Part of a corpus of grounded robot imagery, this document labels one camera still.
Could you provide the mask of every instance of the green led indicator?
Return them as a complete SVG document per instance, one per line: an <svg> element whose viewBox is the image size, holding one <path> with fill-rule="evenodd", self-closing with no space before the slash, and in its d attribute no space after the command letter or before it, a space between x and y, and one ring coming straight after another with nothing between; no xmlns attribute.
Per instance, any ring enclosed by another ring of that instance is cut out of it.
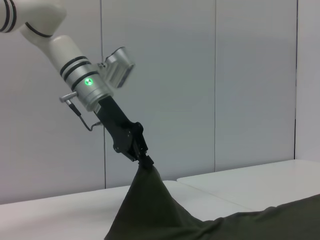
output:
<svg viewBox="0 0 320 240"><path fill-rule="evenodd" d="M84 83L87 86L91 86L92 84L94 84L94 81L91 78L87 78L86 80L84 80Z"/></svg>

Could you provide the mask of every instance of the white table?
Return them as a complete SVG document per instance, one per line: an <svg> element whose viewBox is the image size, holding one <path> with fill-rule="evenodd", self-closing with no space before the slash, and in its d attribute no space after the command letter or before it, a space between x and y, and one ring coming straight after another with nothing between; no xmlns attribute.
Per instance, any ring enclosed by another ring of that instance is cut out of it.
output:
<svg viewBox="0 0 320 240"><path fill-rule="evenodd" d="M320 163L290 160L177 180L253 211L320 194Z"/></svg>
<svg viewBox="0 0 320 240"><path fill-rule="evenodd" d="M250 211L175 181L164 183L178 203L203 221ZM128 189L0 205L0 240L103 240Z"/></svg>

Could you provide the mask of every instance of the cloth fold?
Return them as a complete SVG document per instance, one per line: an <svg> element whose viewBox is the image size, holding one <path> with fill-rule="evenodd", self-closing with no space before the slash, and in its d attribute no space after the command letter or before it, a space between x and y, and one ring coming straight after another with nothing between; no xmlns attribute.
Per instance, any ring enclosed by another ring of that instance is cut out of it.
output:
<svg viewBox="0 0 320 240"><path fill-rule="evenodd" d="M200 221L170 195L156 170L139 167L105 240L319 240L320 195Z"/></svg>

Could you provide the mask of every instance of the black stripe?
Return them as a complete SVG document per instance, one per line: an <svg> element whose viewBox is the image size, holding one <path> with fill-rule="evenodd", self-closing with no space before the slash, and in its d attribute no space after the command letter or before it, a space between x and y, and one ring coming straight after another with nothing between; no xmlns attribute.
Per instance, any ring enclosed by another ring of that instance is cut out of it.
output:
<svg viewBox="0 0 320 240"><path fill-rule="evenodd" d="M9 24L9 20L10 20L10 7L9 7L9 3L7 0L3 0L4 4L5 4L5 12L6 12L6 17L5 17L5 22L3 27L0 29L0 32L3 32Z"/></svg>
<svg viewBox="0 0 320 240"><path fill-rule="evenodd" d="M67 78L69 77L69 75L70 75L74 70L76 70L77 68L79 68L79 67L81 67L81 66L83 66L83 65L87 65L87 64L91 64L91 62L89 62L89 61L82 61L82 62L74 65L74 66L73 66L72 68L70 68L69 71L67 71L66 74L64 75L64 77L63 77L64 81L67 80Z"/></svg>
<svg viewBox="0 0 320 240"><path fill-rule="evenodd" d="M39 35L40 37L43 37L43 38L46 38L46 39L49 39L51 38L53 35L46 35L46 34L43 34L37 30L35 30L28 22L25 23L25 25L32 31L34 32L35 34Z"/></svg>
<svg viewBox="0 0 320 240"><path fill-rule="evenodd" d="M117 48L117 50L115 50L113 53L111 53L111 55L107 56L105 60L107 60L108 58L110 58L113 54L115 54L118 50L120 49L124 49L125 47L124 46L121 46L119 48Z"/></svg>
<svg viewBox="0 0 320 240"><path fill-rule="evenodd" d="M71 91L73 92L76 88L76 86L85 78L91 76L91 75L95 75L95 74L99 74L97 71L91 71L91 72L88 72L87 74L83 75L82 77L80 77L77 81L74 82L74 84L72 84L72 87L71 87Z"/></svg>
<svg viewBox="0 0 320 240"><path fill-rule="evenodd" d="M68 61L62 68L61 68L61 71L60 71L60 76L62 77L62 74L64 73L64 71L73 63L75 63L76 61L78 60L81 60L81 59L88 59L86 58L85 56L78 56L70 61Z"/></svg>
<svg viewBox="0 0 320 240"><path fill-rule="evenodd" d="M10 3L12 4L12 8L13 8L13 16L12 16L12 23L11 23L11 27L9 28L8 31L6 31L6 33L9 33L12 31L12 29L14 29L16 22L17 22L17 9L16 9L16 5L14 3L13 0L9 0Z"/></svg>

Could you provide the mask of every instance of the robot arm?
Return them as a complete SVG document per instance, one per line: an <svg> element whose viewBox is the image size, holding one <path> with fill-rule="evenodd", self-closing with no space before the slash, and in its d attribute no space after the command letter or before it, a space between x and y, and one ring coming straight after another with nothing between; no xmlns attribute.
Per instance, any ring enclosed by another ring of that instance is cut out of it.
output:
<svg viewBox="0 0 320 240"><path fill-rule="evenodd" d="M71 88L72 93L60 100L81 118L81 113L71 102L72 98L78 97L86 110L94 112L108 130L117 153L151 168L154 162L147 156L142 125L126 117L108 86L121 88L134 63L122 47L105 63L93 65L69 36L52 38L66 15L61 0L0 0L0 32L20 29L22 35L49 58Z"/></svg>

